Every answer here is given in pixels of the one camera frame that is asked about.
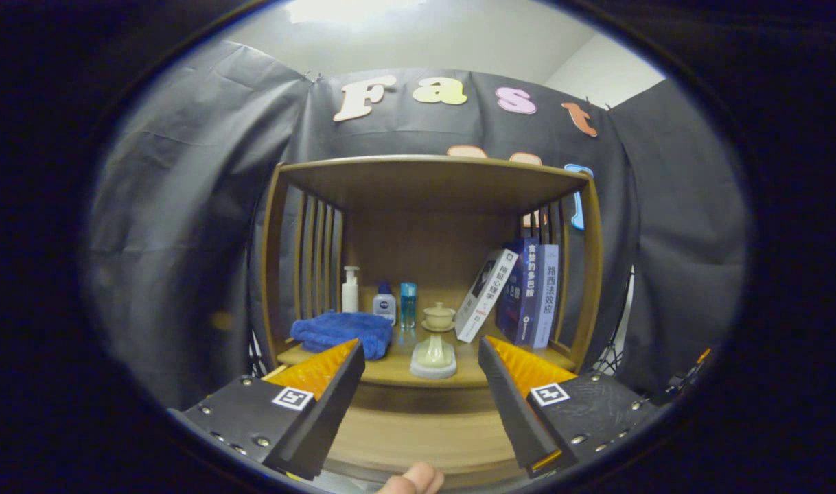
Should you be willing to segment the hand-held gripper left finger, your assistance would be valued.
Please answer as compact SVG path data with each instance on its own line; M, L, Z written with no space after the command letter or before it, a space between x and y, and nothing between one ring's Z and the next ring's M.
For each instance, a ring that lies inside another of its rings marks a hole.
M312 480L360 384L363 346L354 338L271 376L239 376L168 414L240 462Z

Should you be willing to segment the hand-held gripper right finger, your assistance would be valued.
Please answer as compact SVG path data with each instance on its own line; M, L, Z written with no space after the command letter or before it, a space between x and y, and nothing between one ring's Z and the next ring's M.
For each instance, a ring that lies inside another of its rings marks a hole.
M516 462L530 478L590 462L666 410L610 375L575 375L499 338L481 338L478 363Z

